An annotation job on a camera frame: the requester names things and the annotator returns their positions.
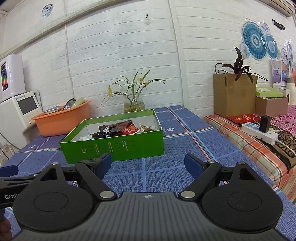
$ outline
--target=green box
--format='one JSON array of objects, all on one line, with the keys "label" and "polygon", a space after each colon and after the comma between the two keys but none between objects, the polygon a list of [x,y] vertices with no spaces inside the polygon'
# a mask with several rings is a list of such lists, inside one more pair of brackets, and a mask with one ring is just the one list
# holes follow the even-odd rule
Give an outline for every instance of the green box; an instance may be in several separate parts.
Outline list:
[{"label": "green box", "polygon": [[283,97],[283,93],[270,86],[256,86],[256,96],[259,98],[281,98]]},{"label": "green box", "polygon": [[[132,120],[138,128],[141,123],[154,127],[156,130],[117,137],[79,140],[80,137],[98,132],[99,126],[128,120]],[[111,154],[112,161],[160,156],[165,153],[163,130],[154,110],[86,119],[60,142],[60,146],[69,164],[98,158],[106,152]]]}]

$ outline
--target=vase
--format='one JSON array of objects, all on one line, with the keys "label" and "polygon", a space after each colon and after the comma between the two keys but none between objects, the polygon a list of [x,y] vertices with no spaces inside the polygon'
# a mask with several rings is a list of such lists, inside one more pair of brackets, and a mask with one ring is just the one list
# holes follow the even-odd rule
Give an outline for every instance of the vase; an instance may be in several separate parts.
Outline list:
[{"label": "vase", "polygon": [[137,93],[135,94],[135,96],[133,96],[132,94],[124,96],[123,110],[125,113],[145,109],[146,108],[142,100],[141,93]]}]

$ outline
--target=white extension socket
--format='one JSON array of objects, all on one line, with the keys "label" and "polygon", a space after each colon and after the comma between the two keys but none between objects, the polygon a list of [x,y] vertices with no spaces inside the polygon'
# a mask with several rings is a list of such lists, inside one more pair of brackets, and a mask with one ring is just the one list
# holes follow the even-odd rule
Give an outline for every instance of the white extension socket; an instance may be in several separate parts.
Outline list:
[{"label": "white extension socket", "polygon": [[279,136],[279,134],[274,131],[268,131],[266,133],[259,131],[259,126],[251,122],[242,124],[242,131],[271,145],[275,144]]}]

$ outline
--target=human hand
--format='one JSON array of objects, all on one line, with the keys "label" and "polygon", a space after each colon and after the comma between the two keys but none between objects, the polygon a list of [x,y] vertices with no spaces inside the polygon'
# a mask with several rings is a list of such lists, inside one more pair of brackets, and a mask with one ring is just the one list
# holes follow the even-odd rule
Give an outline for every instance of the human hand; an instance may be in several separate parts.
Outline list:
[{"label": "human hand", "polygon": [[0,222],[0,241],[9,241],[11,236],[11,225],[7,218]]}]

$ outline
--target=metal screw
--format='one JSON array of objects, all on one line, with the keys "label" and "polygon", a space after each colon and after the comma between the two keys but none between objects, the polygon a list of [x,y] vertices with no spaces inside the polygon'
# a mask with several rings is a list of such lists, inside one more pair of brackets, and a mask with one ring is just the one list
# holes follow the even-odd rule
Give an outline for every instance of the metal screw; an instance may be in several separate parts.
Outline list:
[{"label": "metal screw", "polygon": [[101,192],[100,193],[100,196],[102,197],[102,198],[111,198],[111,197],[113,197],[115,194],[114,194],[114,192],[111,192],[111,191],[103,191],[103,192]]},{"label": "metal screw", "polygon": [[195,197],[195,192],[193,192],[193,191],[184,191],[184,192],[181,192],[181,196],[183,198],[193,198],[193,197]]}]

